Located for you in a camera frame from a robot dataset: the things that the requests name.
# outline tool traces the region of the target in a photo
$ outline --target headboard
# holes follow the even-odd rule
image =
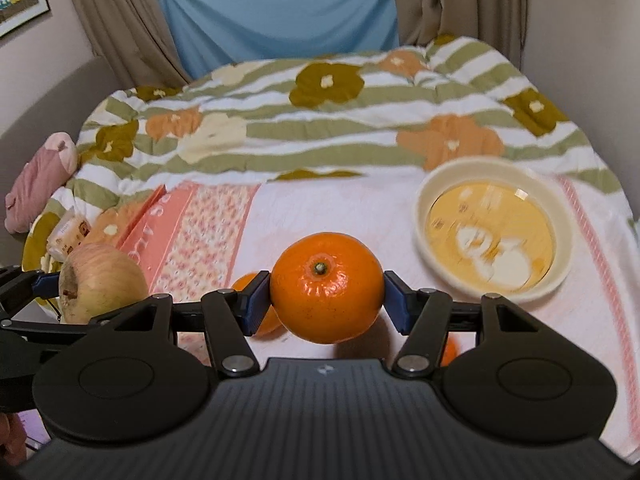
[[[0,136],[0,198],[9,193],[24,165],[54,132],[76,140],[94,108],[120,88],[109,65],[95,58],[58,83]],[[0,224],[0,264],[19,264],[26,235],[10,235]]]

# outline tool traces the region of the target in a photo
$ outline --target white frame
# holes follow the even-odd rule
[[[38,16],[49,12],[49,10],[49,3],[47,0],[38,0],[38,3],[33,7],[29,7],[29,9],[26,9],[23,12],[12,16],[5,22],[0,23],[0,38],[3,38],[5,35],[25,23],[30,22],[33,18],[37,18]]]

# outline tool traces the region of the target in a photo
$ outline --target blue curtain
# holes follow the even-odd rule
[[[394,0],[159,0],[198,78],[232,62],[398,46]]]

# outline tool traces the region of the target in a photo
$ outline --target striped quilt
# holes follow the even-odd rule
[[[158,186],[382,174],[498,155],[593,186],[631,219],[585,134],[500,53],[471,38],[427,47],[224,66],[181,89],[118,91],[78,139],[81,167],[34,222],[23,267],[56,270],[46,238],[73,207],[91,224]]]

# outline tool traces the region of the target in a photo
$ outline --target metal screw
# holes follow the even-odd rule
[[[230,355],[222,359],[222,366],[229,372],[245,372],[254,366],[254,360],[246,355]]]
[[[423,355],[403,355],[398,359],[398,366],[405,372],[423,372],[429,368],[429,360]]]

